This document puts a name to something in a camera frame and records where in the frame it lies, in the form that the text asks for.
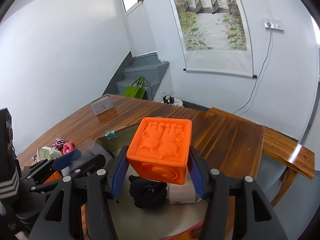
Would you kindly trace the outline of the black striped sleeve forearm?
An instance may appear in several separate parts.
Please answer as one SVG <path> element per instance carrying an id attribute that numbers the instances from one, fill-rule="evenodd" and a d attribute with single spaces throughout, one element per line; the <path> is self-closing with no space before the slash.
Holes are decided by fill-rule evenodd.
<path id="1" fill-rule="evenodd" d="M 16 196 L 20 168 L 13 146 L 12 119 L 7 108 L 1 109 L 1 199 Z"/>

